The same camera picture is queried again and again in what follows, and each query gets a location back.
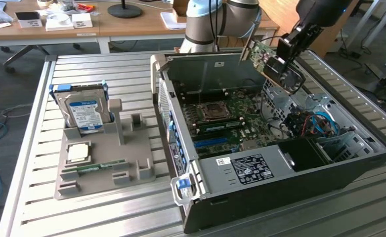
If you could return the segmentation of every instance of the cardboard box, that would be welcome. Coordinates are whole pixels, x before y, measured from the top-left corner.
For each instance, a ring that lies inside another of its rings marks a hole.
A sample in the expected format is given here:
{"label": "cardboard box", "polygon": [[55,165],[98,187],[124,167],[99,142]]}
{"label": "cardboard box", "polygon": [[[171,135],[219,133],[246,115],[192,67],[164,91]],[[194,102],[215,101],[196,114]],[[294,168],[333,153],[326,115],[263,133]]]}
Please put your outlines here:
{"label": "cardboard box", "polygon": [[172,14],[174,14],[175,21],[178,23],[187,22],[187,6],[188,6],[188,0],[174,0]]}
{"label": "cardboard box", "polygon": [[16,12],[15,16],[22,28],[42,27],[42,20],[38,12]]}
{"label": "cardboard box", "polygon": [[74,14],[72,25],[75,28],[94,27],[90,13]]}

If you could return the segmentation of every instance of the aluminum table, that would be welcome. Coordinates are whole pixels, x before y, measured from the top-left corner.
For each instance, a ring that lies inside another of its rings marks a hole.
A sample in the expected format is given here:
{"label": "aluminum table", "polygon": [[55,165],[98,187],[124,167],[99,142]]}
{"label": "aluminum table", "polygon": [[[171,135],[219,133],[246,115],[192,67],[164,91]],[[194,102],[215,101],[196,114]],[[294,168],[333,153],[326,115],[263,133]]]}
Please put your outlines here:
{"label": "aluminum table", "polygon": [[[184,236],[170,191],[150,83],[150,57],[168,52],[59,56],[44,63],[0,221],[0,237]],[[382,110],[311,52],[305,52],[302,58],[386,134]],[[148,184],[55,200],[63,118],[48,95],[48,85],[102,80],[110,85],[111,98],[123,101],[122,117],[142,113],[146,118],[158,178]],[[306,82],[306,86],[314,93],[321,92],[314,82]],[[386,164],[366,172],[342,190],[188,236],[386,237]]]}

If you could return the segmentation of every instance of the hard drive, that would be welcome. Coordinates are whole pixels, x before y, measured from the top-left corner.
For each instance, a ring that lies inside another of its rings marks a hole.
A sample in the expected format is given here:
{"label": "hard drive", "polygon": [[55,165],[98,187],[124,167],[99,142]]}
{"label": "hard drive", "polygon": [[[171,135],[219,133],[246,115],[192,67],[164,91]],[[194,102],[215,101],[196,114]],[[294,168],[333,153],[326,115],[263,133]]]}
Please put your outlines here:
{"label": "hard drive", "polygon": [[78,127],[80,134],[103,130],[103,124],[112,122],[108,112],[107,83],[94,85],[51,85],[50,94],[60,108],[66,126]]}

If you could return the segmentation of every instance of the blue hard drive label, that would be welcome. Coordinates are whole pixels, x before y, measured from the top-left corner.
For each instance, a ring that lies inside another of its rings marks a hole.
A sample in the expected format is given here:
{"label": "blue hard drive label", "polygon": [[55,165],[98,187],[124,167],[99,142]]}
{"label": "blue hard drive label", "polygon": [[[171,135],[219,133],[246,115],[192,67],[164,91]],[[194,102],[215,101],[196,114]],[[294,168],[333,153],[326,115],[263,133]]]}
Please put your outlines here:
{"label": "blue hard drive label", "polygon": [[95,100],[70,103],[72,117],[79,129],[90,131],[96,130],[103,126],[100,113],[96,111],[98,106]]}
{"label": "blue hard drive label", "polygon": [[231,164],[239,182],[245,185],[274,177],[271,169],[267,166],[261,154],[238,159],[231,159]]}

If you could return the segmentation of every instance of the black lamp base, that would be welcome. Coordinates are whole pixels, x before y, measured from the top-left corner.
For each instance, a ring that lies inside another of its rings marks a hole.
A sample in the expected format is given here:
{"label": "black lamp base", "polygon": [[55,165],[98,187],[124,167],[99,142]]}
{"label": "black lamp base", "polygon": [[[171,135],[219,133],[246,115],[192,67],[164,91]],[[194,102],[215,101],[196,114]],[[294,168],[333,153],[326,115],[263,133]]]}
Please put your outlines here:
{"label": "black lamp base", "polygon": [[134,5],[126,5],[126,9],[122,8],[122,4],[108,7],[108,14],[118,18],[134,18],[142,15],[143,11]]}

